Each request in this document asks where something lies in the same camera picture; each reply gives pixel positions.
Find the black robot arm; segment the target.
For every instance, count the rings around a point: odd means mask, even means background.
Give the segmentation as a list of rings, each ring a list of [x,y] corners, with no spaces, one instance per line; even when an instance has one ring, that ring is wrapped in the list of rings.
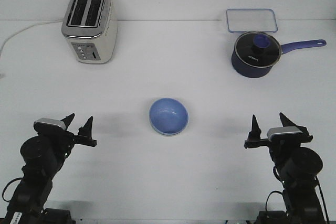
[[[244,148],[268,147],[274,163],[273,174],[281,182],[280,195],[285,210],[260,211],[256,223],[329,223],[327,208],[318,173],[323,168],[321,157],[312,149],[303,147],[313,136],[304,126],[279,114],[281,127],[271,128],[266,138],[261,138],[257,119],[252,117],[251,131]]]
[[[11,199],[1,223],[75,223],[69,210],[45,208],[52,190],[53,178],[61,170],[76,144],[95,147],[92,138],[93,118],[90,117],[78,134],[68,131],[75,115],[61,120],[41,118],[33,123],[37,135],[26,140],[20,148],[25,162],[23,176]]]

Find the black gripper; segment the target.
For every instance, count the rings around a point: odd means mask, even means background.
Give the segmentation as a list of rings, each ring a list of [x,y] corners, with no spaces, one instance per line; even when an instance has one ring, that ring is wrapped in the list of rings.
[[[48,128],[37,132],[38,135],[42,135],[50,139],[52,150],[55,153],[58,166],[63,165],[76,144],[90,147],[97,146],[97,141],[92,138],[93,116],[91,116],[86,121],[84,126],[79,128],[77,135],[67,131],[74,117],[75,114],[72,113],[61,119],[61,128],[63,130]]]
[[[279,113],[280,121],[283,127],[297,127],[303,133],[298,135],[282,136],[273,142],[268,140],[268,137],[261,138],[261,129],[258,125],[255,115],[252,116],[251,131],[248,133],[248,138],[244,142],[244,148],[258,148],[266,146],[269,149],[269,154],[276,166],[284,163],[296,148],[299,148],[302,143],[309,143],[313,136],[303,129],[300,125],[295,124],[282,112]]]

